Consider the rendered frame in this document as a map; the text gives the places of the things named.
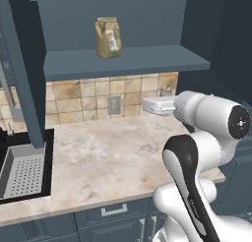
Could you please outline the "grey wall outlet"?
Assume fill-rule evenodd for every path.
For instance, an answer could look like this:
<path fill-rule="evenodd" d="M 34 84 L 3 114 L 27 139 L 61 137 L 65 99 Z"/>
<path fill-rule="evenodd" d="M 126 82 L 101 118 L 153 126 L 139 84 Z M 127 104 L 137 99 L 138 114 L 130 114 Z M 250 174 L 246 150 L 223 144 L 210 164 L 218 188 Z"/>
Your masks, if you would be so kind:
<path fill-rule="evenodd" d="M 110 95 L 107 98 L 107 108 L 109 115 L 119 114 L 121 112 L 121 96 Z"/>

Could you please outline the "blue drawer front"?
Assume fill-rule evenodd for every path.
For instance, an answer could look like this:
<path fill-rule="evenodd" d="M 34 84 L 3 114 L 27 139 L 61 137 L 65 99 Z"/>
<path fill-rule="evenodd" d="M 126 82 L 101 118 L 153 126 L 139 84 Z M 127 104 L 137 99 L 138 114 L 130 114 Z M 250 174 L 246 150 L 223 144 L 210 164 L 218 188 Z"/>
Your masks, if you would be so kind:
<path fill-rule="evenodd" d="M 127 204 L 128 211 L 125 213 L 120 213 L 112 216 L 102 217 L 100 214 L 101 208 L 106 208 L 108 211 L 120 209 L 122 204 Z M 106 220 L 111 220 L 115 218 L 120 218 L 128 215 L 142 214 L 148 211 L 149 199 L 138 199 L 129 202 L 112 204 L 104 207 L 99 207 L 95 209 L 85 210 L 75 213 L 75 218 L 79 228 L 88 226 L 92 223 L 102 222 Z"/>

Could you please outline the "black sink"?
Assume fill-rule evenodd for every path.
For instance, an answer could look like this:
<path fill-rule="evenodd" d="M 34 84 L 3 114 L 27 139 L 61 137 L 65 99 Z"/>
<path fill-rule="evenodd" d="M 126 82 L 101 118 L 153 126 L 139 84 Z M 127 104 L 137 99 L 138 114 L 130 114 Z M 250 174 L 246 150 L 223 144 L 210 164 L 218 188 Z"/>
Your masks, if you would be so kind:
<path fill-rule="evenodd" d="M 51 178 L 52 178 L 52 160 L 53 160 L 53 141 L 54 141 L 54 130 L 47 129 L 45 131 L 45 160 L 43 166 L 43 177 L 42 177 L 42 188 L 41 192 L 25 197 L 13 198 L 9 200 L 0 200 L 0 205 L 30 200 L 35 198 L 46 197 L 51 194 Z M 8 135 L 0 127 L 0 169 L 3 166 L 7 150 L 12 146 L 21 146 L 30 144 L 30 138 L 27 132 L 16 133 L 14 135 Z"/>

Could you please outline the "dark blue tall cupboard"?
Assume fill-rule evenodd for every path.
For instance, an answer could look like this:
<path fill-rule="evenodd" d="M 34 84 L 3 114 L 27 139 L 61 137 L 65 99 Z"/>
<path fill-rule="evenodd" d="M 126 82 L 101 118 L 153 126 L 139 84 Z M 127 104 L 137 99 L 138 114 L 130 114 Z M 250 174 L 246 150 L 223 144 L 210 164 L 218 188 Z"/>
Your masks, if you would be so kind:
<path fill-rule="evenodd" d="M 250 114 L 249 133 L 234 159 L 220 168 L 225 181 L 217 185 L 212 208 L 252 222 L 252 0 L 188 1 L 181 43 L 211 67 L 181 72 L 176 91 L 212 93 L 242 104 Z"/>

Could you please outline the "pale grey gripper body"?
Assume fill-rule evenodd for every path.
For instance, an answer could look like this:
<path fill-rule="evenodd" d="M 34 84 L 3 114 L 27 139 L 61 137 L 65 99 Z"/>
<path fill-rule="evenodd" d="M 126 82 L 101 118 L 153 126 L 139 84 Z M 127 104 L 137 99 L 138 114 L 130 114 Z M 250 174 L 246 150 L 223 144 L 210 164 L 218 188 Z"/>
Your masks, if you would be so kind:
<path fill-rule="evenodd" d="M 142 99 L 142 109 L 146 112 L 167 116 L 176 110 L 174 96 L 152 96 Z"/>

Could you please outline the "grey perforated sink basket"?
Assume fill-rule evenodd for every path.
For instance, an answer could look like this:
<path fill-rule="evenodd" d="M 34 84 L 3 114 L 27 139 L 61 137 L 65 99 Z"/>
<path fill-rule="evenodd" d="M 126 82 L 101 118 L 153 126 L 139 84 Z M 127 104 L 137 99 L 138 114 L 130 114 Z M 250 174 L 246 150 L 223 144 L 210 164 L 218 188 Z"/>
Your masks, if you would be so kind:
<path fill-rule="evenodd" d="M 0 169 L 0 200 L 40 193 L 44 160 L 45 148 L 32 144 L 9 147 Z"/>

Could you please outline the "blue cabinet shelf board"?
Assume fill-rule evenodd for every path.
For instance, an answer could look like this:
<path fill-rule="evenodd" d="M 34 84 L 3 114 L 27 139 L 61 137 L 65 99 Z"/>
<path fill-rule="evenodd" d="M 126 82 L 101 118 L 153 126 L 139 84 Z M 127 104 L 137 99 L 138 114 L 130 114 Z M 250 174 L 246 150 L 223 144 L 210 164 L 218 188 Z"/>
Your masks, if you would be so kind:
<path fill-rule="evenodd" d="M 101 59 L 95 50 L 46 53 L 47 81 L 208 70 L 210 62 L 181 45 L 128 47 L 120 57 Z"/>

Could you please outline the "brown paper bag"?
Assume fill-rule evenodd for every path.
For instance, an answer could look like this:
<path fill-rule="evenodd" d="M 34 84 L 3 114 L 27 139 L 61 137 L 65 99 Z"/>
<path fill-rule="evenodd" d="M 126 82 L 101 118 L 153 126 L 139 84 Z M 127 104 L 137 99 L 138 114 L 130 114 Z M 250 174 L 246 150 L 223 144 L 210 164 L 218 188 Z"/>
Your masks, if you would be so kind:
<path fill-rule="evenodd" d="M 120 57 L 122 42 L 116 17 L 99 17 L 94 23 L 96 55 L 102 59 Z"/>

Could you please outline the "blue open cabinet door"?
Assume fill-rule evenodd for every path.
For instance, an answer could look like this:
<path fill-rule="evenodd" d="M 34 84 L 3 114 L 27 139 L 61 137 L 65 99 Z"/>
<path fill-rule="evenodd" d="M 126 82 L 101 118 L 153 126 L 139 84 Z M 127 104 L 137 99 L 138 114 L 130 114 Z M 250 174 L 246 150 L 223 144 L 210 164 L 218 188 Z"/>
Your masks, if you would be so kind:
<path fill-rule="evenodd" d="M 46 48 L 37 2 L 0 0 L 0 31 L 31 143 L 35 148 L 42 148 Z"/>

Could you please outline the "blue open wall cabinet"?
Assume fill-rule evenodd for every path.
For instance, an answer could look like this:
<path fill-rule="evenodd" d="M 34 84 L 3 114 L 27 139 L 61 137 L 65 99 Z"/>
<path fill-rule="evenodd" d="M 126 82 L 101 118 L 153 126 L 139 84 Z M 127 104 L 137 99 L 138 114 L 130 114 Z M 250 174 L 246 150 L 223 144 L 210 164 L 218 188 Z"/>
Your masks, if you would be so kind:
<path fill-rule="evenodd" d="M 183 46 L 185 8 L 191 0 L 31 1 L 38 4 L 47 53 L 95 50 L 95 20 L 99 17 L 117 18 L 122 51 L 128 47 Z"/>

